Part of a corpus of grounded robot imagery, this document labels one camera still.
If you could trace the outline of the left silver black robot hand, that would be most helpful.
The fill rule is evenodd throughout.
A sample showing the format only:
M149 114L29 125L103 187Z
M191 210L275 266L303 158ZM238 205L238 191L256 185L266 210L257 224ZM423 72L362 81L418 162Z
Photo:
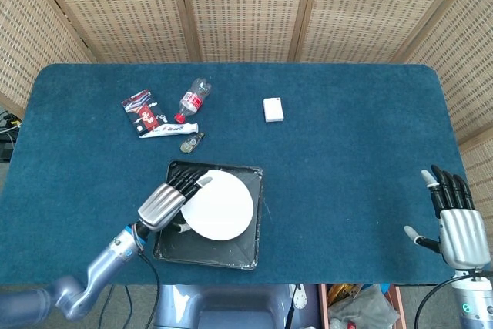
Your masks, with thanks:
M133 226L137 234L147 237L171 223L182 207L213 180L206 173L197 167L172 173L138 209L139 220Z

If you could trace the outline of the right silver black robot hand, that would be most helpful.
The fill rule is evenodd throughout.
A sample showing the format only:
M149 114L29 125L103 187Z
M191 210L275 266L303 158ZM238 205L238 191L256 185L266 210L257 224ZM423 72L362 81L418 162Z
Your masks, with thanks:
M438 222L438 240L419 234L413 227L404 232L412 242L440 254L455 270L480 270L491 263L485 222L475 209L468 183L459 175L433 165L421 176L430 193Z

